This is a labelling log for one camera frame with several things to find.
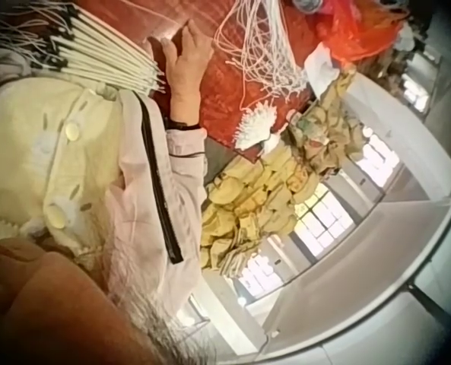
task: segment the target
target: black strap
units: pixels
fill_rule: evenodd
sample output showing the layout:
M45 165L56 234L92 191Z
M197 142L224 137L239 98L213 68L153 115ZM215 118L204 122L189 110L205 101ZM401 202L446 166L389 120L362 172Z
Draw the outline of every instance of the black strap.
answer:
M174 120L168 118L167 116L163 117L163 120L164 120L164 128L166 130L195 131L201 128L199 124L187 125L182 122L175 122Z

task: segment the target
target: white pillar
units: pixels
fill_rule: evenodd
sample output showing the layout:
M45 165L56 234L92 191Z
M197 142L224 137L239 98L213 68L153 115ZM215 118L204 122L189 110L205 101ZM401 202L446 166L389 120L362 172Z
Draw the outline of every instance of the white pillar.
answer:
M362 74L344 101L397 153L431 200L450 195L451 158L408 107Z
M237 355L259 352L266 342L264 330L220 275L205 271L193 296Z

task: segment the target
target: red table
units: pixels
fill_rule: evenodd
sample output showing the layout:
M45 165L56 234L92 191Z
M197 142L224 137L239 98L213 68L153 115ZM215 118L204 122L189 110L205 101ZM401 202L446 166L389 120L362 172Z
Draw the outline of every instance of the red table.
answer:
M146 37L174 37L184 23L193 18L198 26L213 36L219 24L228 14L234 0L129 0L137 5L146 7L148 11L138 10L120 0L78 0L78 4L98 16L119 32L125 34L136 44L142 44ZM298 65L302 65L306 57L316 48L316 40L307 16L292 7L291 2L284 2L284 17L290 34L291 47ZM243 35L238 27L230 21L224 29L224 35L241 45ZM164 55L158 42L152 42L154 56L161 69L164 69ZM243 95L243 81L240 70L225 61L227 56L216 52L202 83L202 111L201 124L208 130L208 134L220 144L233 148L233 134L240 123L243 112L240 111L240 101ZM245 105L258 100L264 94L261 85L250 83L246 86ZM278 120L275 130L285 123L287 112L292 108L301 108L308 92L299 97L276 100ZM169 108L169 94L156 94L155 100L166 112ZM251 148L244 155L255 160L258 149Z

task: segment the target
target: orange bag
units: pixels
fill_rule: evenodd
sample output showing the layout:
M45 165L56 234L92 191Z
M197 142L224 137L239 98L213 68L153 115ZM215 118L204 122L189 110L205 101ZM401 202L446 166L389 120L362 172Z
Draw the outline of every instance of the orange bag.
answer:
M393 14L374 0L324 1L324 11L314 15L316 32L331 49L332 57L342 63L358 61L388 49L407 16Z

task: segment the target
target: button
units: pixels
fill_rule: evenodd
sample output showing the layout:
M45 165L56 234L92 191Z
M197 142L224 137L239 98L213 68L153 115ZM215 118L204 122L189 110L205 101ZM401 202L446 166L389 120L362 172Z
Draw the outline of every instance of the button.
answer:
M50 205L46 209L46 216L49 224L51 224L57 230L62 230L66 226L65 212L56 205Z
M80 127L76 123L69 123L65 127L66 138L75 142L80 138Z

